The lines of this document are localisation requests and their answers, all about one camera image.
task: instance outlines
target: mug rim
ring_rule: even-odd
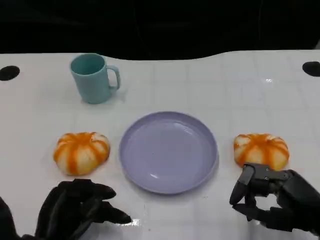
[[[102,58],[102,59],[103,59],[103,62],[104,62],[103,66],[102,66],[98,71],[96,71],[96,72],[94,72],[94,73],[90,73],[90,74],[81,74],[81,73],[75,72],[75,71],[72,69],[71,64],[72,64],[77,58],[83,57],[83,56],[85,56],[85,55],[95,55],[95,56],[98,56],[98,57]],[[106,65],[107,65],[106,59],[105,59],[102,55],[97,54],[97,53],[94,53],[94,52],[86,52],[86,53],[81,53],[81,54],[78,55],[78,56],[75,56],[75,57],[71,60],[71,62],[69,63],[69,68],[70,68],[70,71],[71,71],[72,73],[76,74],[76,75],[79,75],[79,76],[91,76],[91,75],[100,73],[100,72],[106,67]]]

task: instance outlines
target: orange stripe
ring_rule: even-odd
[[[93,140],[92,143],[100,143],[106,152],[109,150],[108,144],[102,140]]]
[[[272,146],[273,148],[276,148],[276,149],[278,149],[280,152],[282,152],[285,156],[286,156],[286,158],[288,159],[289,158],[289,152],[288,151],[286,151],[285,149],[283,149],[282,147],[279,147],[279,146],[276,146],[276,145],[273,145]]]
[[[89,143],[88,147],[92,150],[95,158],[98,160],[98,163],[102,163],[104,161],[104,157],[102,156],[102,154],[96,149],[96,147],[92,144]]]
[[[250,150],[254,147],[254,145],[252,143],[249,143],[246,148],[242,151],[240,157],[239,157],[239,161],[237,162],[241,167],[244,166],[245,162],[246,162],[246,156],[248,155],[248,152],[250,152]]]
[[[58,157],[61,154],[61,152],[68,146],[68,144],[63,144],[61,145],[53,154],[53,159],[57,163],[58,162]]]
[[[284,146],[286,149],[288,149],[287,144],[284,141],[274,141],[273,142],[274,145],[282,145]]]
[[[78,173],[78,163],[76,160],[77,150],[78,150],[78,144],[73,143],[70,147],[69,156],[67,159],[67,168],[69,169],[69,173],[72,175],[76,175]]]

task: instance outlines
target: plate rim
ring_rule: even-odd
[[[136,124],[138,124],[140,121],[142,121],[143,119],[145,118],[149,118],[150,116],[153,116],[153,115],[159,115],[159,114],[178,114],[178,115],[184,115],[184,116],[187,116],[189,118],[192,118],[194,120],[196,120],[197,122],[199,122],[202,126],[204,126],[204,128],[208,131],[210,137],[212,138],[213,142],[214,142],[214,147],[216,149],[215,151],[215,156],[214,156],[214,163],[212,165],[212,167],[210,168],[210,170],[208,171],[208,173],[206,175],[203,176],[203,178],[198,181],[197,183],[193,184],[192,186],[190,187],[186,187],[185,189],[183,190],[180,190],[180,191],[174,191],[174,192],[167,192],[167,191],[159,191],[159,190],[154,190],[154,189],[151,189],[149,187],[146,187],[140,183],[137,183],[133,177],[130,176],[130,174],[128,173],[127,171],[127,168],[124,167],[124,163],[123,163],[123,160],[122,160],[122,155],[121,155],[121,152],[122,152],[122,149],[123,149],[123,145],[124,145],[124,139],[125,139],[125,136],[128,134],[129,130],[132,129]],[[205,181],[207,181],[212,173],[214,172],[214,170],[216,169],[216,166],[218,164],[218,161],[219,161],[219,151],[218,151],[218,144],[217,144],[217,140],[214,136],[214,134],[210,131],[210,129],[202,122],[200,121],[198,118],[190,115],[190,114],[187,114],[187,113],[183,113],[183,112],[178,112],[178,111],[157,111],[157,112],[152,112],[152,113],[149,113],[147,115],[144,115],[142,117],[140,117],[139,119],[137,119],[134,123],[132,123],[124,132],[124,134],[122,135],[122,138],[121,138],[121,141],[120,141],[120,144],[119,144],[119,149],[118,149],[118,155],[119,155],[119,161],[120,161],[120,164],[121,164],[121,168],[122,168],[122,171],[124,172],[125,176],[132,182],[134,183],[135,185],[137,185],[138,187],[146,190],[146,191],[149,191],[151,193],[156,193],[156,194],[163,194],[163,195],[175,195],[175,194],[181,194],[181,193],[184,193],[184,192],[187,192],[187,191],[190,191],[192,189],[195,189],[197,187],[199,187],[202,183],[204,183]]]

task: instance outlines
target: mug handle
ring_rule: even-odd
[[[106,69],[111,69],[114,71],[115,76],[116,76],[116,86],[109,86],[111,93],[114,93],[115,91],[117,91],[120,88],[121,85],[121,78],[120,78],[120,73],[119,73],[119,69],[116,66],[112,66],[112,65],[107,65],[105,66]]]

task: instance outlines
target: lavender plate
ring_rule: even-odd
[[[142,117],[125,132],[119,155],[127,177],[141,188],[178,194],[211,175],[218,147],[210,130],[196,118],[157,112]]]

